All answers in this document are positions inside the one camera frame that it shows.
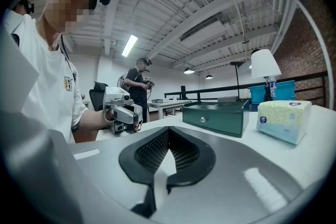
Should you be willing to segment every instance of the black railing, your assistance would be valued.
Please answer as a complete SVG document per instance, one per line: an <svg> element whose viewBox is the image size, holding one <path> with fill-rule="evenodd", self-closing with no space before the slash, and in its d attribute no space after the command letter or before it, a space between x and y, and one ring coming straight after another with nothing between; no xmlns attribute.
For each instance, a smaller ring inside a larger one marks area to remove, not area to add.
<svg viewBox="0 0 336 224"><path fill-rule="evenodd" d="M326 71L324 72L319 72L319 73L314 73L314 74L309 74L309 75L303 75L303 76L298 76L298 77L293 77L293 78L287 78L287 79L279 79L277 82L285 82L285 81L291 81L294 80L295 82L297 81L304 81L304 80L310 80L310 79L317 79L321 78L322 85L317 86L317 87L311 87L311 88L306 88L306 89L300 89L296 90L296 92L304 92L304 91L310 91L310 90L315 90L315 89L322 89L322 96L321 97L316 97L312 99L308 99L307 101L313 101L317 99L323 99L323 106L326 107L326 85L325 85L325 77L328 76L328 73ZM196 93L197 94L197 99L190 99L186 98L188 100L217 100L217 98L201 98L201 93L206 93L206 92L222 92L222 91L230 91L230 90L238 90L238 89L246 89L254 86L260 86L260 85L265 85L264 82L259 82L259 83L251 83L251 84L243 84L239 86L228 86L228 87L220 87L220 88L211 88L211 89L203 89L203 90L193 90L193 91L183 91L183 92L168 92L164 94L164 97L167 98L167 95L179 95L181 100L182 95L186 94L191 94L191 93Z"/></svg>

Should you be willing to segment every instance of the tissue box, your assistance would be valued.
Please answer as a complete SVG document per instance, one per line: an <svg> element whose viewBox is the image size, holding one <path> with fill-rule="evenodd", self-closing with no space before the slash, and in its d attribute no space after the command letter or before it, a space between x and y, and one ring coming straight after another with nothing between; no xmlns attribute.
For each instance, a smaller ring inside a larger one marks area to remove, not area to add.
<svg viewBox="0 0 336 224"><path fill-rule="evenodd" d="M257 129L297 145L306 133L311 102L269 101L258 107Z"/></svg>

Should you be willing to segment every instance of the brick wall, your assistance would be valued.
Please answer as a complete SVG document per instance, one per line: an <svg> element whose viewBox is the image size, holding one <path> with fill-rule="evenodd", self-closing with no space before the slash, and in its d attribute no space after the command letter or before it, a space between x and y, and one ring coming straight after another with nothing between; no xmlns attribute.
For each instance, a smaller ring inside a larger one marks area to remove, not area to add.
<svg viewBox="0 0 336 224"><path fill-rule="evenodd" d="M306 7L319 30L327 46L330 57L333 78L336 82L336 22L324 0L300 0ZM316 72L326 71L326 64L322 49L315 32L306 19L301 9L295 11L292 22L285 34L279 48L274 54L282 76L290 78ZM329 84L327 81L327 107L329 103ZM296 90L316 87L321 85L321 79L311 79L296 82ZM316 89L296 94L298 100L306 100L322 96L322 89ZM312 101L313 104L322 105L322 99Z"/></svg>

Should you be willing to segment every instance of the blue crate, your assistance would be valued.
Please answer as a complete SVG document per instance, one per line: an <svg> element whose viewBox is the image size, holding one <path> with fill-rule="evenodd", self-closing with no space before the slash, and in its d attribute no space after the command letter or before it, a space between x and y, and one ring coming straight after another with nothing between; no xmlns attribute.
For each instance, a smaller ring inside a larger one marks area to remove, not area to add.
<svg viewBox="0 0 336 224"><path fill-rule="evenodd" d="M265 86L254 86L250 88L252 104L260 104L264 101ZM295 81L277 83L276 95L278 100L295 100Z"/></svg>

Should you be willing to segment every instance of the person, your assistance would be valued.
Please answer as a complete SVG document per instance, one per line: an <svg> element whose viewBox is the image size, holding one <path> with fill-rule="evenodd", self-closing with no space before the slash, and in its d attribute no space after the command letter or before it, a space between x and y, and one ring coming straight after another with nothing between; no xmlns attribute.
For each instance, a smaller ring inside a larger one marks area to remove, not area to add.
<svg viewBox="0 0 336 224"><path fill-rule="evenodd" d="M22 113L61 132L67 143L75 142L71 128L99 130L113 119L112 111L104 117L103 111L90 111L83 104L77 70L58 45L61 34L96 4L97 0L48 0L38 20L25 14L14 30L19 50L39 73Z"/></svg>
<svg viewBox="0 0 336 224"><path fill-rule="evenodd" d="M20 15L25 15L27 14L29 10L29 5L28 5L28 0L20 0L14 8L12 8L12 11L16 12L17 14Z"/></svg>
<svg viewBox="0 0 336 224"><path fill-rule="evenodd" d="M145 58L140 58L136 62L136 67L128 71L124 83L130 86L131 99L142 107L142 123L146 123L148 86L143 83L142 72L148 67L148 62Z"/></svg>

